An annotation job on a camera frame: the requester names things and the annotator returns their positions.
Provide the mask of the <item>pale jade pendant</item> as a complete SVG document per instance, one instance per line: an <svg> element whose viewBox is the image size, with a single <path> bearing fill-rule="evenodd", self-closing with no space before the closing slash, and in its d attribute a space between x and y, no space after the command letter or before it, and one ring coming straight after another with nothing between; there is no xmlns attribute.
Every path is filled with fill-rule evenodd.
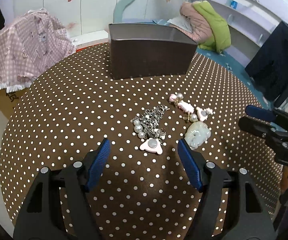
<svg viewBox="0 0 288 240"><path fill-rule="evenodd" d="M196 121L187 129L184 139L191 150L196 150L211 136L211 130L202 121Z"/></svg>

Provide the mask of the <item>brown polka dot tablecloth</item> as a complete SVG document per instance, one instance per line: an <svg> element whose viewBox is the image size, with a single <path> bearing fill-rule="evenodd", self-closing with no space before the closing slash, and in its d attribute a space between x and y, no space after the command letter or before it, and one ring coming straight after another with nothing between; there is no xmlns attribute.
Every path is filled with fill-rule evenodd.
<svg viewBox="0 0 288 240"><path fill-rule="evenodd" d="M169 106L160 121L163 153L141 151L132 118L181 93L194 106L211 108L211 137L199 147L206 160L235 171L246 168L273 214L281 168L265 142L238 128L248 105L260 105L249 83L228 63L196 54L185 75L113 80L109 46L81 50L42 74L19 98L2 136L0 187L15 222L38 171L72 165L104 138L111 153L88 196L106 239L183 239L200 202L177 154L188 129L184 114Z"/></svg>

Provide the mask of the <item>pink and green folded quilt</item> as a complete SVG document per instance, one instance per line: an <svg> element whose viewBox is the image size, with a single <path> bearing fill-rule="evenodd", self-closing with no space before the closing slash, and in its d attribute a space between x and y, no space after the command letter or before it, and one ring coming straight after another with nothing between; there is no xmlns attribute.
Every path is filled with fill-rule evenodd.
<svg viewBox="0 0 288 240"><path fill-rule="evenodd" d="M231 46L227 21L208 1L184 2L180 15L168 20L168 23L194 40L201 49L220 54Z"/></svg>

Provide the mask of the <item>cardboard box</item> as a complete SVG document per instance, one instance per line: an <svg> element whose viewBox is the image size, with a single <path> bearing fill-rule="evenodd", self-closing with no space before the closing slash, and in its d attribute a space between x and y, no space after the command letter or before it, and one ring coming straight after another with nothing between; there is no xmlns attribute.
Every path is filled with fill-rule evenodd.
<svg viewBox="0 0 288 240"><path fill-rule="evenodd" d="M9 119L13 114L17 103L26 92L26 90L27 88L11 93L7 93L6 89L0 90L0 111L7 119Z"/></svg>

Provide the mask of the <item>dark metal tin box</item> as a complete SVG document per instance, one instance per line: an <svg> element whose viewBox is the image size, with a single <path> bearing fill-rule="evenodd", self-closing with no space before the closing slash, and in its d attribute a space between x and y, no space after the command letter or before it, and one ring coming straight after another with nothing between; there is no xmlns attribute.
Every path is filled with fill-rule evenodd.
<svg viewBox="0 0 288 240"><path fill-rule="evenodd" d="M143 23L109 25L113 79L184 75L197 43L176 28Z"/></svg>

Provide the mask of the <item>pink checkered cloth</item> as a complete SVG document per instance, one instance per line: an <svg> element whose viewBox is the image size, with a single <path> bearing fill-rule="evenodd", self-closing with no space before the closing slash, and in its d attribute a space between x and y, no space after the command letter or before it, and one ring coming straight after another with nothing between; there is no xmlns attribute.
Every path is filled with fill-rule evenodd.
<svg viewBox="0 0 288 240"><path fill-rule="evenodd" d="M0 30L0 90L23 90L76 47L46 9L31 10Z"/></svg>

